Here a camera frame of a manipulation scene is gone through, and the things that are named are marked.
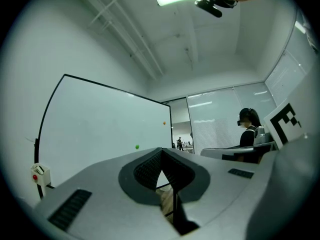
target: dark hair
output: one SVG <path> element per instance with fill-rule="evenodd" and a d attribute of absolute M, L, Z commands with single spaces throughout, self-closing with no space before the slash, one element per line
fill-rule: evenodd
<path fill-rule="evenodd" d="M 260 119 L 257 111 L 253 108 L 244 108 L 239 113 L 240 122 L 243 122 L 245 118 L 247 118 L 253 126 L 259 127 L 261 126 Z"/>

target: whiteboard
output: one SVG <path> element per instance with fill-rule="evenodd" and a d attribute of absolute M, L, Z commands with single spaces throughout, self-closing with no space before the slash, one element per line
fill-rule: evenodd
<path fill-rule="evenodd" d="M 51 186 L 57 187 L 97 162 L 171 148 L 171 130 L 169 106 L 64 75 L 42 119 L 38 159 L 50 168 Z M 158 185 L 166 183 L 161 173 Z"/>

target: woman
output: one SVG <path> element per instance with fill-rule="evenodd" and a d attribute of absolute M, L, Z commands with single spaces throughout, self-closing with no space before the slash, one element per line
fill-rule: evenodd
<path fill-rule="evenodd" d="M 238 125 L 246 128 L 241 135 L 240 147 L 253 146 L 256 128 L 261 126 L 257 112 L 252 108 L 242 109 L 239 113 Z"/>

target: whiteboard frame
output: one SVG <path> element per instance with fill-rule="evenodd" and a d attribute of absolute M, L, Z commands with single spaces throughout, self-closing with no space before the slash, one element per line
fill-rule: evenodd
<path fill-rule="evenodd" d="M 49 108 L 49 105 L 50 105 L 50 102 L 52 100 L 52 98 L 54 97 L 55 93 L 56 93 L 56 90 L 58 89 L 60 83 L 62 82 L 62 80 L 65 78 L 65 77 L 69 77 L 69 78 L 73 78 L 73 79 L 77 79 L 77 80 L 82 80 L 82 81 L 85 81 L 85 82 L 88 82 L 88 83 L 91 83 L 91 84 L 95 84 L 95 85 L 99 85 L 99 86 L 102 86 L 102 87 L 106 87 L 106 88 L 110 88 L 110 89 L 113 89 L 113 90 L 116 90 L 116 91 L 120 91 L 120 92 L 123 92 L 123 93 L 127 93 L 127 94 L 131 94 L 131 95 L 134 95 L 136 97 L 139 97 L 139 98 L 142 98 L 142 99 L 145 99 L 145 100 L 148 100 L 148 101 L 151 101 L 151 102 L 155 102 L 155 103 L 158 103 L 158 104 L 161 104 L 163 106 L 166 106 L 166 107 L 169 107 L 169 113 L 170 113 L 170 127 L 171 127 L 171 142 L 173 141 L 173 136 L 172 136 L 172 117 L 171 117 L 171 107 L 169 105 L 166 105 L 166 104 L 163 104 L 162 102 L 158 102 L 158 101 L 155 101 L 153 99 L 150 99 L 150 98 L 146 98 L 146 97 L 143 97 L 141 95 L 138 95 L 138 94 L 134 94 L 134 93 L 131 93 L 131 92 L 128 92 L 128 91 L 125 91 L 125 90 L 121 90 L 119 88 L 115 88 L 115 87 L 112 87 L 112 86 L 109 86 L 109 85 L 106 85 L 106 84 L 102 84 L 102 83 L 99 83 L 99 82 L 95 82 L 95 81 L 91 81 L 91 80 L 88 80 L 88 79 L 85 79 L 85 78 L 81 78 L 81 77 L 78 77 L 78 76 L 74 76 L 74 75 L 70 75 L 70 74 L 64 74 L 60 81 L 58 82 L 58 84 L 56 85 L 56 87 L 54 88 L 53 90 L 53 93 L 45 107 L 45 110 L 44 110 L 44 113 L 43 113 L 43 117 L 42 117 L 42 120 L 41 120 L 41 125 L 40 125 L 40 129 L 39 129 L 39 135 L 38 135 L 38 138 L 35 139 L 35 144 L 34 144 L 34 163 L 39 163 L 39 146 L 40 146 L 40 140 L 41 140 L 41 132 L 42 132 L 42 127 L 43 127 L 43 124 L 44 124 L 44 121 L 45 121 L 45 117 L 46 117 L 46 114 L 47 114 L 47 111 L 48 111 L 48 108 Z M 48 188 L 54 188 L 53 186 L 51 185 L 48 185 L 47 186 Z M 39 192 L 39 196 L 40 198 L 42 199 L 44 194 L 43 194 L 43 191 L 42 191 L 42 188 L 40 185 L 37 184 L 37 189 L 38 189 L 38 192 Z"/>

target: ceiling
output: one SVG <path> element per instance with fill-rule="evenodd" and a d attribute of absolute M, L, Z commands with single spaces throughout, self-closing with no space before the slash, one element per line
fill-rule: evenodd
<path fill-rule="evenodd" d="M 97 15 L 113 0 L 85 1 Z M 196 65 L 213 56 L 237 52 L 250 63 L 251 51 L 257 53 L 255 46 L 259 51 L 263 50 L 262 44 L 268 38 L 272 24 L 266 24 L 258 34 L 256 31 L 258 36 L 263 34 L 256 43 L 250 43 L 249 52 L 244 51 L 247 41 L 238 42 L 244 39 L 240 35 L 246 35 L 248 39 L 248 33 L 241 31 L 241 26 L 247 27 L 250 21 L 243 10 L 248 6 L 242 8 L 239 3 L 233 9 L 220 8 L 223 16 L 216 18 L 197 8 L 194 2 L 186 0 L 159 6 L 156 0 L 117 0 L 97 20 L 120 41 L 146 76 L 154 80 L 177 71 L 191 72 Z M 265 7 L 266 2 L 258 1 L 256 6 Z M 259 22 L 260 18 L 264 19 L 263 23 L 270 21 L 261 13 L 256 13 L 254 21 Z"/>

